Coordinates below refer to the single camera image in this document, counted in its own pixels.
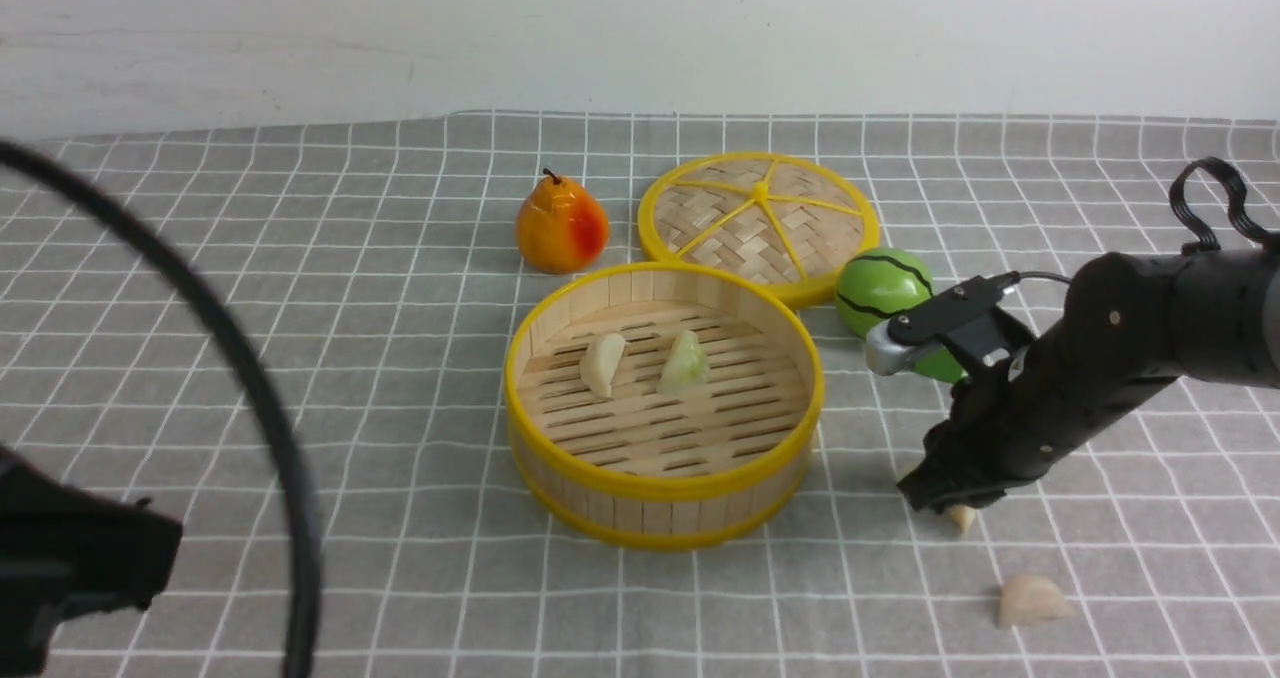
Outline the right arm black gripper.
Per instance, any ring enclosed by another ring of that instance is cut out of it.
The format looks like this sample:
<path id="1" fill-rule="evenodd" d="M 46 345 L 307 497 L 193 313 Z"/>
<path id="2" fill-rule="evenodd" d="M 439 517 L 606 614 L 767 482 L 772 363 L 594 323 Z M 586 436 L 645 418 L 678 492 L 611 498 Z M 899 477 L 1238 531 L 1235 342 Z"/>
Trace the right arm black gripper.
<path id="1" fill-rule="evenodd" d="M 1044 335 L 1011 359 L 960 382 L 925 455 L 897 490 L 913 510 L 984 509 L 1105 432 L 1179 374 L 1083 358 Z"/>

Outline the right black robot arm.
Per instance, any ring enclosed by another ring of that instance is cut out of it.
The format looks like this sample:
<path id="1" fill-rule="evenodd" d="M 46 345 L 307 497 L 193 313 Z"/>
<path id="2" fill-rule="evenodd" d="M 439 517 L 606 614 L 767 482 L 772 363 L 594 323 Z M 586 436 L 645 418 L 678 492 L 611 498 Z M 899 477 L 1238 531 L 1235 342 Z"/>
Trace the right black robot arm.
<path id="1" fill-rule="evenodd" d="M 1179 377 L 1277 386 L 1277 257 L 1108 253 L 1068 281 L 1042 335 L 1001 308 L 1020 272 L 970 278 L 867 336 L 867 365 L 899 374 L 948 351 L 966 377 L 897 487 L 914 510 L 982 509 L 1032 485 Z"/>

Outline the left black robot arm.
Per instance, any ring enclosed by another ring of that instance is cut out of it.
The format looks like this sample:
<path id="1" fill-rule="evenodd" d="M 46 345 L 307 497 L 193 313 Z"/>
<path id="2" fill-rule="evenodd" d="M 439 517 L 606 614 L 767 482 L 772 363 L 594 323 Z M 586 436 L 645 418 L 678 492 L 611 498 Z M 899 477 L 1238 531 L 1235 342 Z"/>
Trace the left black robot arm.
<path id="1" fill-rule="evenodd" d="M 150 500 L 119 501 L 64 485 L 1 450 L 1 674 L 44 673 L 65 622 L 147 611 L 169 583 L 179 519 Z"/>

